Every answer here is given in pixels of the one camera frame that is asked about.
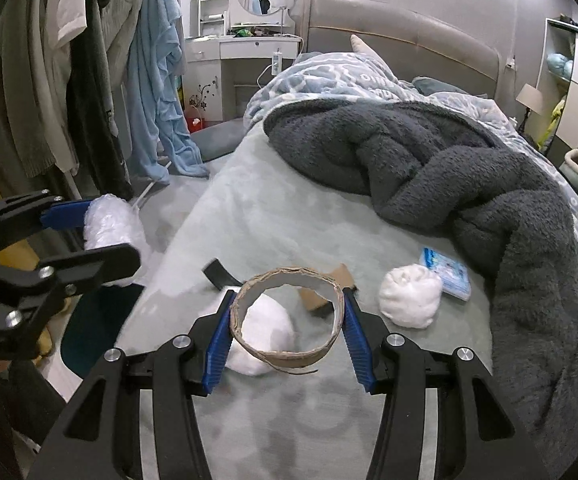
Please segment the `white power strip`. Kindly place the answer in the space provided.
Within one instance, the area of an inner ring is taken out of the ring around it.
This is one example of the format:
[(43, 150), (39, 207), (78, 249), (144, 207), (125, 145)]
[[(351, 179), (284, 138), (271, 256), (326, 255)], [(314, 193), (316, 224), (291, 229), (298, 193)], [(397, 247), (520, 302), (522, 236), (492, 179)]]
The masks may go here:
[(283, 55), (280, 50), (272, 54), (272, 64), (270, 64), (270, 72), (272, 76), (277, 76), (282, 72)]

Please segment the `blue patterned duvet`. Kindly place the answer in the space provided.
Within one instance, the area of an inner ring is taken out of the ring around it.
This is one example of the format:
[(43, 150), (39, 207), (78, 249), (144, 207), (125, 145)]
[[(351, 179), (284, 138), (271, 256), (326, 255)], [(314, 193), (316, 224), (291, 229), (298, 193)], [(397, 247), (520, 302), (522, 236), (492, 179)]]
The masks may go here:
[(438, 92), (424, 96), (408, 81), (398, 79), (383, 61), (353, 52), (307, 53), (272, 78), (249, 100), (243, 125), (249, 130), (264, 122), (275, 107), (291, 102), (332, 99), (336, 104), (358, 100), (380, 103), (420, 102), (470, 118), (493, 133), (508, 148), (528, 156), (556, 182), (569, 204), (578, 243), (578, 195), (545, 156), (530, 147), (495, 101), (471, 94)]

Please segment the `grey floor cushion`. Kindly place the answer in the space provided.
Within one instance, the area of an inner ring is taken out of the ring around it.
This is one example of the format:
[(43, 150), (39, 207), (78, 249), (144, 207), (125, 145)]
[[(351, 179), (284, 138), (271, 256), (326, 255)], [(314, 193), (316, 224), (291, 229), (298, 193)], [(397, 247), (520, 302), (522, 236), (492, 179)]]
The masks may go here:
[(197, 144), (202, 160), (210, 162), (231, 154), (245, 135), (243, 120), (236, 118), (201, 129), (193, 133), (191, 139)]

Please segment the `brown cardboard scrap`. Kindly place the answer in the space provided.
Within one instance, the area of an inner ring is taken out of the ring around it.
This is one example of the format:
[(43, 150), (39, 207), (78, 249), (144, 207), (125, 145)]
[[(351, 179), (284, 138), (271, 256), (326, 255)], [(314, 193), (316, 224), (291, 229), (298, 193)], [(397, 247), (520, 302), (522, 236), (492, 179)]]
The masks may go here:
[[(348, 267), (341, 263), (331, 272), (326, 273), (328, 278), (335, 281), (340, 289), (349, 288), (353, 292), (357, 289), (353, 275)], [(330, 301), (332, 297), (332, 287), (318, 283), (315, 289), (301, 287), (298, 294), (302, 300), (303, 307), (312, 315), (325, 318), (333, 312), (333, 304)]]

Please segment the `white wardrobe cabinet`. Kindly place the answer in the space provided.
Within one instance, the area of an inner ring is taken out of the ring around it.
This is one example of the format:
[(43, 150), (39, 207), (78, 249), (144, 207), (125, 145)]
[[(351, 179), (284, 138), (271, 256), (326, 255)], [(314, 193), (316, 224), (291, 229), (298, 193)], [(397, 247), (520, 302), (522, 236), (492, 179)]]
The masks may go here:
[(578, 148), (578, 26), (548, 18), (536, 88), (543, 108), (530, 118), (528, 131), (558, 165), (567, 151)]

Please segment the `white vanity desk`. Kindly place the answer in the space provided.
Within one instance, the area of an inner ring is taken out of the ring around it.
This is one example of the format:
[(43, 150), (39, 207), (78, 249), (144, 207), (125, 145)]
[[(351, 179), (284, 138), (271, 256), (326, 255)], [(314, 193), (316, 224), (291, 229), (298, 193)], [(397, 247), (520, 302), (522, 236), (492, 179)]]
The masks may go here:
[(254, 93), (275, 77), (270, 72), (272, 54), (282, 52), (284, 70), (302, 47), (303, 40), (294, 35), (186, 40), (182, 97), (187, 115), (208, 126), (242, 116)]

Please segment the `small bedside lamp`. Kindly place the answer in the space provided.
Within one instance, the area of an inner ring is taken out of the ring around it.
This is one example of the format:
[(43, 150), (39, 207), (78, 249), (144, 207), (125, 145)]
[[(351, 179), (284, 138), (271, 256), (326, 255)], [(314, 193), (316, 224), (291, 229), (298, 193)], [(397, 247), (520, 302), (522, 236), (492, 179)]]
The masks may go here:
[(524, 133), (526, 123), (531, 114), (541, 115), (544, 111), (544, 96), (537, 88), (530, 84), (524, 84), (518, 95), (516, 101), (524, 108), (524, 115), (519, 124), (518, 131)]

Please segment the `grey hanging coat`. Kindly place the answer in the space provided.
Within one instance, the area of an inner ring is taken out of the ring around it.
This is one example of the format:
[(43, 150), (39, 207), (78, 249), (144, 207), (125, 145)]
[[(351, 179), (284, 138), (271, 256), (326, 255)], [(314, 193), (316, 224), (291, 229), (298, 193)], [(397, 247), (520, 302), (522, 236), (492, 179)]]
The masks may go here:
[(80, 169), (66, 85), (70, 43), (86, 29), (85, 0), (0, 0), (0, 130), (29, 178)]

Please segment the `white tissue ball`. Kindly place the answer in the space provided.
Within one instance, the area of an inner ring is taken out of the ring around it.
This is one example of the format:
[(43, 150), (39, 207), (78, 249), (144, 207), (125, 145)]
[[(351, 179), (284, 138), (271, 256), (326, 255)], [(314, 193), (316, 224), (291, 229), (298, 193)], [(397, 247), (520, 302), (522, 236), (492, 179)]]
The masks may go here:
[[(242, 337), (250, 346), (262, 351), (292, 351), (295, 346), (295, 331), (289, 313), (267, 295), (259, 296), (246, 312)], [(268, 364), (251, 356), (236, 340), (231, 344), (226, 367), (250, 377), (272, 371)]]

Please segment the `black hanging garment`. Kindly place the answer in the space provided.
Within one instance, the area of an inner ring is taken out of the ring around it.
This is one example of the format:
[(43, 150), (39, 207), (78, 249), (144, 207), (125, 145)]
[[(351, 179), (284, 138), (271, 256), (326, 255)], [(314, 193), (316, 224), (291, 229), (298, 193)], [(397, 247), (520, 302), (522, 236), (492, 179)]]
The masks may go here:
[(101, 10), (110, 0), (85, 0), (86, 28), (70, 42), (71, 76), (66, 85), (68, 134), (80, 166), (100, 194), (134, 196), (118, 140)]

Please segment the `dark grey fleece blanket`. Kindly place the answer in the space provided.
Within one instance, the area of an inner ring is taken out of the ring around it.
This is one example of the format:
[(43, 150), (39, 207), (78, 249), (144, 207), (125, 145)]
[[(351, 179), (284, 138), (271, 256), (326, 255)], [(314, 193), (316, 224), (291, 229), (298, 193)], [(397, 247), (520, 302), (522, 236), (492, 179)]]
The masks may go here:
[(295, 170), (452, 237), (490, 290), (493, 374), (554, 479), (578, 479), (578, 243), (560, 186), (474, 120), (418, 102), (294, 102), (264, 129)]

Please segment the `blue tissue packet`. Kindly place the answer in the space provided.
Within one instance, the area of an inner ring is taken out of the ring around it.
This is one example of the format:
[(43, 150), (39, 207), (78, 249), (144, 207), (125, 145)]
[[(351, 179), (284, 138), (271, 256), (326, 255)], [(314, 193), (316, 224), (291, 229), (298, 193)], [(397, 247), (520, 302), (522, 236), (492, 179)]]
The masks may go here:
[(423, 247), (420, 264), (435, 273), (443, 282), (443, 292), (461, 301), (468, 301), (472, 287), (467, 267), (430, 247)]

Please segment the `light blue hanging garment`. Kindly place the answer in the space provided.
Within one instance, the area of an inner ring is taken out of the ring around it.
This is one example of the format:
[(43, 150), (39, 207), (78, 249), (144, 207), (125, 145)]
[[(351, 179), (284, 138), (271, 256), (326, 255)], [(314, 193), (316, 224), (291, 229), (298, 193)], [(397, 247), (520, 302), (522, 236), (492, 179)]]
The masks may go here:
[(182, 64), (182, 42), (177, 24), (181, 18), (178, 0), (142, 0), (127, 62), (127, 110), (132, 134), (129, 168), (140, 177), (162, 184), (170, 180), (170, 173), (159, 163), (159, 146), (178, 174), (208, 176), (178, 99), (176, 77)]

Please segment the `white sock ball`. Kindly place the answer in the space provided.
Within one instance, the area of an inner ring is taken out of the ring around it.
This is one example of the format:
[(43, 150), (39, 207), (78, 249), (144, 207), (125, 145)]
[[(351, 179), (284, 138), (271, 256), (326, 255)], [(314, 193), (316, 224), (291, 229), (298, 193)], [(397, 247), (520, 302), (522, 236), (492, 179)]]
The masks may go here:
[(397, 326), (425, 330), (434, 321), (442, 293), (442, 279), (426, 266), (398, 266), (383, 278), (379, 310)]

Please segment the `teal pillow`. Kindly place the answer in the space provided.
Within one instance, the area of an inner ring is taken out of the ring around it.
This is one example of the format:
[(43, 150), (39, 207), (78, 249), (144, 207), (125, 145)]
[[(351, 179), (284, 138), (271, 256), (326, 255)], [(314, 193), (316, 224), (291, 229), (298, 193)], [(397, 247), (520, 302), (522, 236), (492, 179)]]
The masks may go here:
[(454, 84), (434, 79), (427, 76), (418, 76), (411, 81), (415, 89), (424, 96), (432, 96), (434, 93), (453, 92), (467, 94), (468, 92)]

